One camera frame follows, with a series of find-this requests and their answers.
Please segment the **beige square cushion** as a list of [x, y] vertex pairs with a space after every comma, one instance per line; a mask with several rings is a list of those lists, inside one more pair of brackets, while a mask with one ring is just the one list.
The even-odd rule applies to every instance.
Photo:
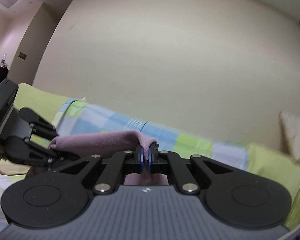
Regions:
[[295, 162], [300, 163], [300, 116], [281, 111], [279, 124], [288, 153]]

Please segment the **green sofa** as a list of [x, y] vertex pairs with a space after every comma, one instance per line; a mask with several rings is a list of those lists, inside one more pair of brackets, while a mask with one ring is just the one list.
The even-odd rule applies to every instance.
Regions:
[[[69, 99], [66, 97], [46, 93], [31, 85], [21, 83], [14, 106], [16, 109], [31, 108], [52, 124], [55, 114], [67, 100]], [[276, 181], [290, 192], [292, 207], [285, 226], [290, 230], [296, 228], [300, 224], [300, 165], [287, 154], [260, 144], [249, 143], [245, 147], [248, 150], [246, 171]]]

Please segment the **checkered blue green sheet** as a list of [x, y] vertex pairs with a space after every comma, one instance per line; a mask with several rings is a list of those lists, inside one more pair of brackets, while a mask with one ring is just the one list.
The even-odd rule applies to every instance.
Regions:
[[67, 100], [52, 121], [60, 135], [136, 130], [153, 137], [159, 150], [179, 153], [183, 158], [200, 154], [246, 171], [248, 150], [230, 142], [213, 142], [162, 124], [136, 119], [81, 100]]

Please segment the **purple shirt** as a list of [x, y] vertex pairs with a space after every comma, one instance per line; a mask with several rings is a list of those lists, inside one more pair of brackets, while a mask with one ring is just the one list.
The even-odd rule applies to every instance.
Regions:
[[[55, 137], [50, 142], [49, 149], [74, 153], [81, 158], [92, 154], [99, 154], [104, 158], [110, 158], [116, 152], [134, 151], [138, 146], [141, 146], [144, 150], [144, 160], [148, 161], [149, 147], [156, 142], [156, 139], [147, 137], [139, 131], [124, 130], [105, 133], [61, 135]], [[143, 171], [141, 174], [129, 172], [125, 178], [125, 185], [168, 185], [168, 179], [164, 174], [151, 174], [147, 171]]]

